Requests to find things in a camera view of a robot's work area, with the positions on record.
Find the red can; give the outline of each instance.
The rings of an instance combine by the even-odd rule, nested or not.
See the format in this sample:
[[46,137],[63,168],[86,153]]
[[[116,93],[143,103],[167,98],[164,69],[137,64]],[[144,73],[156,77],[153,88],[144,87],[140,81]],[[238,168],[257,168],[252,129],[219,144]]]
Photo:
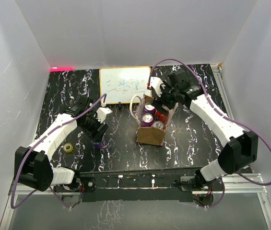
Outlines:
[[161,121],[163,124],[165,123],[165,121],[167,120],[167,116],[160,113],[159,111],[156,111],[155,113],[155,120],[156,121]]

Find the whiteboard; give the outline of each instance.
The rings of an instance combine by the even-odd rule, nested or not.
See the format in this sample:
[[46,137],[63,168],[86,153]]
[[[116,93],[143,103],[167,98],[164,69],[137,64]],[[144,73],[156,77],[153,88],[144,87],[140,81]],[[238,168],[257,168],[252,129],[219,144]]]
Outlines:
[[150,67],[101,68],[99,72],[100,95],[106,93],[107,104],[130,103],[134,95],[151,96],[147,89]]

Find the white wall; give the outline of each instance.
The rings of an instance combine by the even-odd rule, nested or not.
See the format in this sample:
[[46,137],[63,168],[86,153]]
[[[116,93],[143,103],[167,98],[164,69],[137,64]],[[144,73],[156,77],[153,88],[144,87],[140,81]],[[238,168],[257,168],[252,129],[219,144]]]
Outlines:
[[[271,1],[259,0],[223,64],[225,89],[235,119],[262,133],[271,143]],[[271,154],[259,145],[254,164],[271,180]],[[267,187],[271,203],[271,186]]]
[[52,67],[223,62],[255,0],[16,0]]
[[49,68],[16,2],[0,0],[0,219],[14,153],[32,141]]

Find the purple can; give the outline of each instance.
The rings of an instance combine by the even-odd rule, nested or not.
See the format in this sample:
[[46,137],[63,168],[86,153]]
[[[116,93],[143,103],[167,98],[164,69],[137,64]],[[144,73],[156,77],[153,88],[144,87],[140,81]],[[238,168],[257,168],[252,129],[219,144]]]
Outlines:
[[151,102],[147,102],[144,106],[144,112],[147,113],[147,114],[152,114],[154,115],[155,114],[155,107],[151,104]]
[[102,137],[102,140],[100,142],[92,141],[92,143],[95,149],[98,149],[98,150],[103,149],[106,145],[105,136]]
[[141,127],[150,127],[154,122],[152,114],[144,114],[141,117]]

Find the black marble table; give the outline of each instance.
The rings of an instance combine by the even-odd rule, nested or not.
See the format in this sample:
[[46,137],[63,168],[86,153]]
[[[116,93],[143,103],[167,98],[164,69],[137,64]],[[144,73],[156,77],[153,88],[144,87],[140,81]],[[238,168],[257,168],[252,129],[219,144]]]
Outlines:
[[[224,111],[219,89],[209,64],[190,65],[197,73],[215,103]],[[180,66],[161,66],[155,75],[166,80],[167,74],[177,71]],[[196,79],[190,75],[191,82]],[[100,97],[99,70],[75,70],[52,72],[49,76],[36,138],[54,122],[59,111],[77,101],[80,95],[93,100]],[[129,171],[181,167],[202,167],[217,158],[222,146],[209,127],[185,106],[179,105],[166,130],[163,146],[145,145],[136,142],[138,125],[130,116],[129,104],[119,110],[117,105],[109,105],[113,111],[106,123],[106,146],[94,149],[89,138],[80,128],[74,130],[53,155],[54,167],[67,166],[81,172]],[[74,147],[72,153],[63,151],[65,143]]]

